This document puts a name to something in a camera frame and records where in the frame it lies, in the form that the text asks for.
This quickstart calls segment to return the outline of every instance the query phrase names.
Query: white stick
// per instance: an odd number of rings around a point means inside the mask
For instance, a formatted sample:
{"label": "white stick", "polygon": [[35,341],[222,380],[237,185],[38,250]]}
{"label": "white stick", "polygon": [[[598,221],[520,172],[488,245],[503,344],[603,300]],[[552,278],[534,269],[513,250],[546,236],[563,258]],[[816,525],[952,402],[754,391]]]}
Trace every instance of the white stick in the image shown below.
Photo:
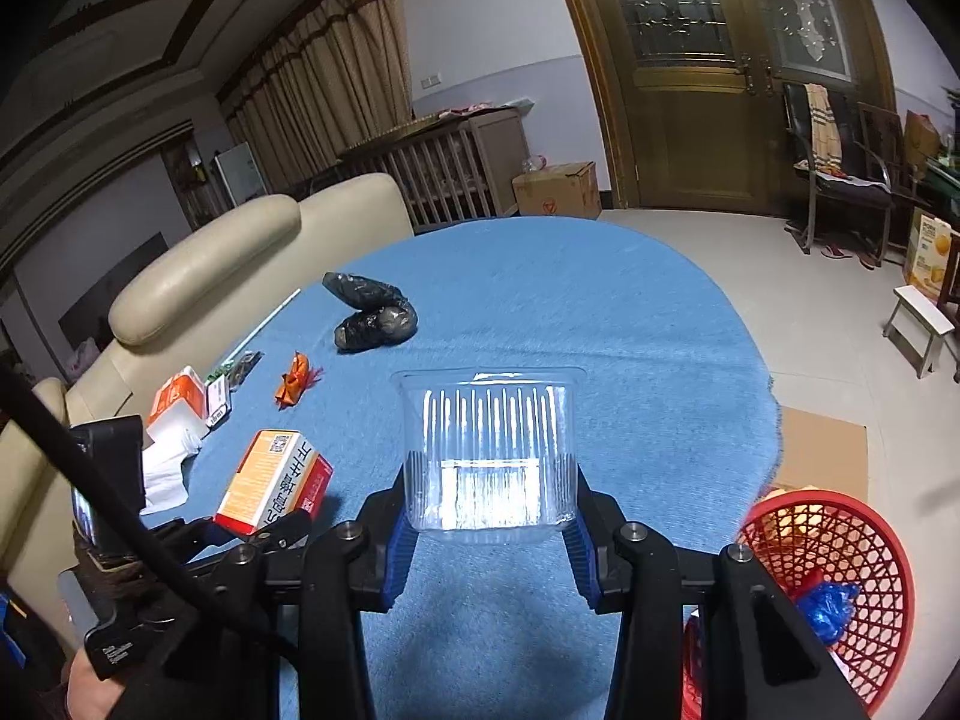
{"label": "white stick", "polygon": [[256,336],[256,334],[259,333],[264,327],[266,327],[268,322],[270,322],[271,319],[273,319],[277,314],[279,314],[286,307],[287,303],[289,303],[297,295],[299,295],[299,292],[300,292],[299,289],[294,290],[294,292],[291,293],[289,298],[287,298],[282,303],[280,303],[280,305],[278,305],[277,308],[273,309],[270,312],[270,314],[267,314],[267,317],[263,320],[263,322],[258,324],[257,327],[254,327],[253,330],[251,330],[250,334],[246,338],[244,338],[243,341],[240,341],[240,343],[237,344],[237,347],[232,352],[230,352],[229,355],[227,355],[227,359],[224,360],[224,362],[221,362],[221,365],[227,365],[228,362],[233,362],[233,358],[243,351],[244,346],[250,343],[253,340],[253,337]]}

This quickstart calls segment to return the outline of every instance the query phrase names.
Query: blue tablecloth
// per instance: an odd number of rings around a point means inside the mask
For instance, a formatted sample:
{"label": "blue tablecloth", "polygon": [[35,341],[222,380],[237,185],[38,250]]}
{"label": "blue tablecloth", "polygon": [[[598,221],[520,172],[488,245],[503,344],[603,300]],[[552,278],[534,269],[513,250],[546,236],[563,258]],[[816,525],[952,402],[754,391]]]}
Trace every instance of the blue tablecloth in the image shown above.
{"label": "blue tablecloth", "polygon": [[[320,518],[353,517],[400,467],[388,377],[416,368],[582,367],[587,480],[680,546],[731,541],[775,470],[779,409],[760,353],[707,274],[645,235],[571,218],[477,221],[345,270],[399,286],[416,336],[338,355],[333,328],[349,309],[319,284],[304,290],[248,346],[264,358],[189,469],[188,502],[150,524],[211,514],[259,428],[304,432],[334,467]],[[272,394],[295,350],[325,373],[278,412]],[[599,718],[618,624],[577,594],[559,535],[479,548],[421,538],[395,608],[364,616],[378,716]],[[281,708],[296,717],[289,678]]]}

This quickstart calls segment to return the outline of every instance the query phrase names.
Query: screw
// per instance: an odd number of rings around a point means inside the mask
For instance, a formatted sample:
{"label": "screw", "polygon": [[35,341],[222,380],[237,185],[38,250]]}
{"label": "screw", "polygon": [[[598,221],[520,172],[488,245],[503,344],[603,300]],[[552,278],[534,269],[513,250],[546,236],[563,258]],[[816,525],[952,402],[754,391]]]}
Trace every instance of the screw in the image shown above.
{"label": "screw", "polygon": [[727,557],[734,562],[750,562],[754,558],[754,551],[746,544],[728,544]]}
{"label": "screw", "polygon": [[650,531],[640,522],[627,522],[620,528],[620,535],[627,541],[643,541],[647,538],[647,533],[650,533]]}
{"label": "screw", "polygon": [[232,552],[233,562],[237,565],[246,565],[253,560],[253,556],[256,555],[256,547],[251,544],[240,544],[234,547]]}
{"label": "screw", "polygon": [[355,519],[347,519],[334,530],[337,532],[337,538],[342,538],[343,541],[353,541],[354,538],[360,538],[361,533],[363,533],[363,525]]}

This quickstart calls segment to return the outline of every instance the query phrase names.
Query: qr code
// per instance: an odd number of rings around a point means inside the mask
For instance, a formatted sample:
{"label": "qr code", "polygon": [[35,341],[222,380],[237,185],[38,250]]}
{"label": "qr code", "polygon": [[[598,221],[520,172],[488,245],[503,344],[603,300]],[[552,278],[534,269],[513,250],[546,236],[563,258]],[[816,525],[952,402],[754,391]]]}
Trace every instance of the qr code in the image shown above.
{"label": "qr code", "polygon": [[275,436],[274,440],[270,442],[270,449],[268,451],[280,455],[283,453],[283,450],[287,448],[289,442],[289,436]]}

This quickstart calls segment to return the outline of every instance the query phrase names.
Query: white stool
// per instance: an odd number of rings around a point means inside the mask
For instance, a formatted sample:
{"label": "white stool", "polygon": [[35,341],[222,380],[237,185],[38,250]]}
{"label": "white stool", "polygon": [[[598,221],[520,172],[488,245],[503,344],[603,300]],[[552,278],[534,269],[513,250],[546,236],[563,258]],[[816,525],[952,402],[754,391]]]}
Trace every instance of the white stool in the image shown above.
{"label": "white stool", "polygon": [[920,361],[920,367],[917,368],[917,378],[920,379],[923,378],[925,372],[933,370],[934,361],[937,360],[940,350],[944,346],[944,338],[953,330],[953,322],[941,314],[937,307],[912,284],[896,288],[894,295],[896,295],[896,307],[883,327],[883,338],[890,337],[896,312],[901,309],[901,306],[906,306],[906,310],[913,314],[918,322],[923,325],[923,328],[930,333],[930,340],[926,344],[923,360]]}

